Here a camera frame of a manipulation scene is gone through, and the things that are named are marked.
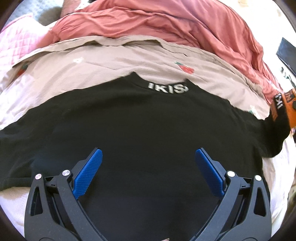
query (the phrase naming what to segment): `white fabric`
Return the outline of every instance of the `white fabric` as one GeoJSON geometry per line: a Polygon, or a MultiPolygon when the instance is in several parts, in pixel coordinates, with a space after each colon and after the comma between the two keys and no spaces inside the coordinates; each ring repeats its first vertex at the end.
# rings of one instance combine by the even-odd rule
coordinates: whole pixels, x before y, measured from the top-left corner
{"type": "MultiPolygon", "coordinates": [[[[89,36],[34,51],[20,60],[15,68],[0,76],[0,81],[9,84],[0,95],[0,129],[55,95],[101,84],[132,71],[158,84],[188,78],[204,90],[228,99],[235,107],[257,112],[263,118],[269,114],[261,88],[214,54],[148,36],[120,39],[89,36]],[[100,45],[90,45],[90,41],[100,45]],[[176,61],[193,68],[194,73],[185,73],[176,61]],[[16,78],[16,73],[26,62],[31,63],[28,69],[16,78]]],[[[264,174],[272,194],[273,220],[277,220],[277,223],[282,221],[279,213],[286,206],[285,195],[292,185],[289,184],[290,179],[294,177],[294,174],[284,171],[296,166],[296,147],[287,142],[288,139],[278,156],[263,161],[264,174]]],[[[10,188],[0,192],[0,205],[4,206],[13,224],[17,223],[22,234],[28,191],[29,188],[10,188]],[[18,206],[18,212],[15,212],[15,206],[18,206]]]]}

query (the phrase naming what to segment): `coral pink blanket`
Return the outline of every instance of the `coral pink blanket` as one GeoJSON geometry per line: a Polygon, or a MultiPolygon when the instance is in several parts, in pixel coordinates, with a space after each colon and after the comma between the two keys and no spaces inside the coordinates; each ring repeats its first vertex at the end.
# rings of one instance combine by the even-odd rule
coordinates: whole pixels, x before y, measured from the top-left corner
{"type": "Polygon", "coordinates": [[[40,47],[89,35],[140,34],[218,55],[263,88],[270,103],[280,86],[243,19],[217,0],[99,0],[60,19],[40,47]]]}

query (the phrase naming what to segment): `round metal joint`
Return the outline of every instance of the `round metal joint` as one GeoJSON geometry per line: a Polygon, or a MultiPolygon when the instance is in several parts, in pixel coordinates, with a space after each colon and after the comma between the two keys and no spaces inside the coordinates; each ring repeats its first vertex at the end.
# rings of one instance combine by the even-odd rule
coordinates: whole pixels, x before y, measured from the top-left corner
{"type": "Polygon", "coordinates": [[[259,175],[256,175],[256,176],[255,176],[255,179],[256,179],[257,181],[261,181],[261,180],[262,180],[262,177],[260,177],[259,175]]]}
{"type": "Polygon", "coordinates": [[[227,172],[227,175],[230,176],[230,177],[234,177],[234,176],[235,176],[235,172],[233,172],[233,171],[228,171],[228,172],[227,172]]]}
{"type": "Polygon", "coordinates": [[[37,175],[35,176],[35,179],[36,179],[36,180],[39,180],[41,177],[42,177],[42,175],[39,173],[39,174],[37,174],[37,175]]]}
{"type": "Polygon", "coordinates": [[[63,176],[68,176],[70,174],[70,171],[69,170],[64,170],[62,174],[63,174],[63,176]]]}

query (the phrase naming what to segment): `gray mattress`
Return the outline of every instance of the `gray mattress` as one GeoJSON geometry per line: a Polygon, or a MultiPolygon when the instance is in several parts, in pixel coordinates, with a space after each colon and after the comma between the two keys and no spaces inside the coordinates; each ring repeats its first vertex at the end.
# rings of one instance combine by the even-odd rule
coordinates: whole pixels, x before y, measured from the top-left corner
{"type": "Polygon", "coordinates": [[[33,13],[42,25],[48,25],[59,19],[63,5],[63,0],[24,0],[9,17],[6,24],[12,20],[27,14],[33,13]]]}

